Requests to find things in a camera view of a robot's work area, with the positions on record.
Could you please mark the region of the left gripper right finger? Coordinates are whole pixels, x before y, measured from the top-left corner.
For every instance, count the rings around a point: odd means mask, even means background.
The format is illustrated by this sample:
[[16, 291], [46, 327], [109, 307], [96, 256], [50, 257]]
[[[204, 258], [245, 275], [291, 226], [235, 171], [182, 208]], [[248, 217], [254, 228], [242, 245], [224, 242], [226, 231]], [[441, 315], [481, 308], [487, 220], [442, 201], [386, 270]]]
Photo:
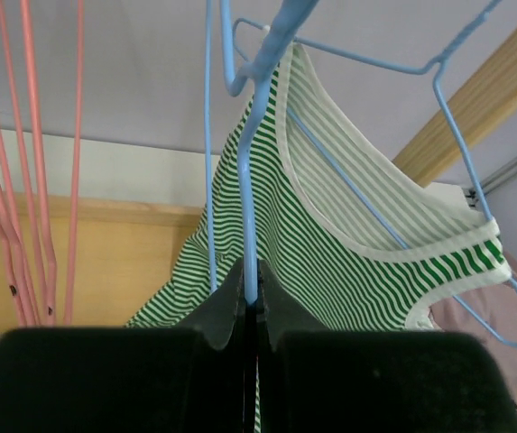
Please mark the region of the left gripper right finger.
[[285, 333], [328, 328], [286, 291], [270, 264], [258, 262], [257, 335], [259, 353], [274, 352]]

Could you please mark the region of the mauve tank top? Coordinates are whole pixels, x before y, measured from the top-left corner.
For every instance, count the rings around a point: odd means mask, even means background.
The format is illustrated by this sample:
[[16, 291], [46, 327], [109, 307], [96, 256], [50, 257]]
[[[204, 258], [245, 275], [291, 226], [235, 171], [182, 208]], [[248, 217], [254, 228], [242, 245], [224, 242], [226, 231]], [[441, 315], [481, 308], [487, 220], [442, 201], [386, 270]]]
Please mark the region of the mauve tank top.
[[[517, 261], [509, 253], [505, 257], [517, 281]], [[498, 334], [517, 342], [517, 294], [511, 284], [505, 282], [470, 290], [461, 298]], [[517, 392], [517, 348], [498, 341], [455, 299], [447, 298], [433, 304], [429, 318], [436, 328], [468, 333], [477, 338], [496, 361], [510, 392]]]

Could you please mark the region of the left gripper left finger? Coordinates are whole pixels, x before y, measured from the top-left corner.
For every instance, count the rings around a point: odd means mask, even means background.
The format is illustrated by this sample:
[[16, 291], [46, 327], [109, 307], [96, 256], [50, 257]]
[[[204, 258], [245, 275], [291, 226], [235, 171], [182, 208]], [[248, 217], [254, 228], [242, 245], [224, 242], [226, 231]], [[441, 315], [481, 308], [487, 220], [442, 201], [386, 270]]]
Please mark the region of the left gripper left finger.
[[224, 349], [239, 315], [245, 314], [244, 261], [237, 259], [216, 291], [179, 322], [199, 332], [215, 350]]

